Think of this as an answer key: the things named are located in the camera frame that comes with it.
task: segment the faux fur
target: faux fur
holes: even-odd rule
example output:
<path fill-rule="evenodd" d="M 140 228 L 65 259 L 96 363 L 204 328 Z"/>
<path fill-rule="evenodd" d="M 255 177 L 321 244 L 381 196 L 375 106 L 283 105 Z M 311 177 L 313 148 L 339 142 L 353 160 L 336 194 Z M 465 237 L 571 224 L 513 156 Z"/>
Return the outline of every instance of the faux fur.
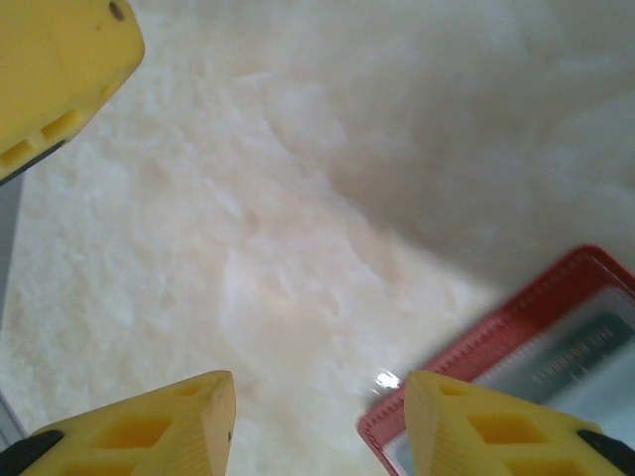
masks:
<path fill-rule="evenodd" d="M 234 373 L 228 475 L 382 475 L 398 375 L 581 242 L 635 270 L 631 0 L 138 0 L 146 59 L 28 173 L 28 429 Z"/>

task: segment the card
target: card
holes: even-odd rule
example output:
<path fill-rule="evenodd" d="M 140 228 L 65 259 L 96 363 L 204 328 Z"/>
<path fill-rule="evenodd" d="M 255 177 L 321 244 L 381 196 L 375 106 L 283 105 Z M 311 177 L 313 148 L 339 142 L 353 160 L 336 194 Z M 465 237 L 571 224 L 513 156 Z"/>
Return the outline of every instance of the card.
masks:
<path fill-rule="evenodd" d="M 619 375 L 635 364 L 634 290 L 635 279 L 601 249 L 578 248 L 424 368 L 593 420 L 628 444 L 635 384 Z M 415 474 L 403 393 L 358 425 L 393 476 Z"/>

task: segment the black rubber part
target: black rubber part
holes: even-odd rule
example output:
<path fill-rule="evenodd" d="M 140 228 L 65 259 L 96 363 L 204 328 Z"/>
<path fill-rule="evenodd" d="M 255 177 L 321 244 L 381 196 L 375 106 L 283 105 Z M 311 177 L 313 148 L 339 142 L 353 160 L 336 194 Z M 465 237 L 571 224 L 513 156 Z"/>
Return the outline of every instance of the black rubber part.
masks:
<path fill-rule="evenodd" d="M 59 149 L 61 146 L 63 146 L 66 143 L 66 141 L 59 141 L 57 144 L 55 144 L 54 146 L 50 146 L 48 149 L 46 149 L 45 151 L 43 151 L 41 154 L 39 154 L 38 156 L 34 157 L 33 159 L 31 159 L 30 161 L 28 161 L 27 163 L 25 163 L 23 166 L 21 166 L 19 169 L 16 169 L 15 171 L 13 171 L 12 173 L 8 174 L 6 177 L 2 178 L 2 180 L 0 180 L 0 186 L 4 185 L 7 181 L 9 181 L 10 179 L 14 179 L 15 177 L 17 177 L 19 174 L 21 174 L 22 172 L 24 172 L 26 169 L 30 169 L 32 166 L 34 166 L 35 164 L 37 164 L 38 162 L 43 161 L 46 157 L 48 157 L 50 154 L 52 154 L 53 152 L 55 152 L 57 149 Z"/>
<path fill-rule="evenodd" d="M 635 476 L 635 451 L 628 445 L 588 429 L 581 429 L 577 435 L 626 476 Z"/>
<path fill-rule="evenodd" d="M 0 475 L 19 476 L 62 438 L 64 434 L 61 431 L 51 429 L 13 443 L 0 453 Z"/>

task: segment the red stitched border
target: red stitched border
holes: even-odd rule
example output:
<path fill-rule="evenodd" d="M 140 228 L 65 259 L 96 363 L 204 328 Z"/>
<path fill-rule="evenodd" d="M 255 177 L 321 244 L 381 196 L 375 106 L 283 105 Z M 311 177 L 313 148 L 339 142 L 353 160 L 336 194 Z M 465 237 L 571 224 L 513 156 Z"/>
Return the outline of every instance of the red stitched border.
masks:
<path fill-rule="evenodd" d="M 624 291 L 635 296 L 635 278 L 624 268 L 617 264 L 602 249 L 594 245 L 585 245 L 572 250 L 561 258 L 557 263 L 551 266 L 545 273 L 539 276 L 529 286 L 524 288 L 515 297 L 512 297 L 495 311 L 491 312 L 475 324 L 458 339 L 454 341 L 440 355 L 434 357 L 427 363 L 423 369 L 431 370 L 439 373 L 447 373 L 457 364 L 463 361 L 463 357 L 473 353 L 483 344 L 499 338 L 500 332 L 511 328 L 514 324 L 523 324 L 525 316 L 521 311 L 532 306 L 540 304 L 540 297 L 554 287 L 563 284 L 566 278 L 570 277 L 572 272 L 580 268 L 587 261 L 592 261 L 598 265 L 602 271 L 609 275 L 613 280 L 622 285 Z M 528 334 L 526 340 L 529 340 L 545 327 L 551 325 L 558 320 L 559 316 L 552 321 L 545 322 L 544 327 L 536 327 L 535 332 Z M 513 352 L 513 348 L 509 349 L 506 354 L 501 355 L 497 361 L 500 361 L 509 353 Z M 375 405 L 365 416 L 363 416 L 357 425 L 357 430 L 361 437 L 373 450 L 375 455 L 380 459 L 392 476 L 399 476 L 394 470 L 388 459 L 386 458 L 382 448 L 383 446 L 377 440 L 377 435 L 373 432 L 374 426 L 380 423 L 386 417 L 392 416 L 395 412 L 400 411 L 404 406 L 404 388 L 400 388 L 385 397 L 380 403 Z"/>

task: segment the shag rug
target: shag rug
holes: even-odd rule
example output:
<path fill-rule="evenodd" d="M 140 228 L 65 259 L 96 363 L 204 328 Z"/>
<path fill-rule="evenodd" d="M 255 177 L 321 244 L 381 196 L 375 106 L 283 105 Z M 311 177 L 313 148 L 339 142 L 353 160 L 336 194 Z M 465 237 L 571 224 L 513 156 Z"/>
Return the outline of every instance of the shag rug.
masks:
<path fill-rule="evenodd" d="M 236 475 L 355 431 L 566 249 L 635 270 L 631 0 L 138 0 L 141 68 L 24 189 L 0 388 L 29 430 L 234 373 Z"/>

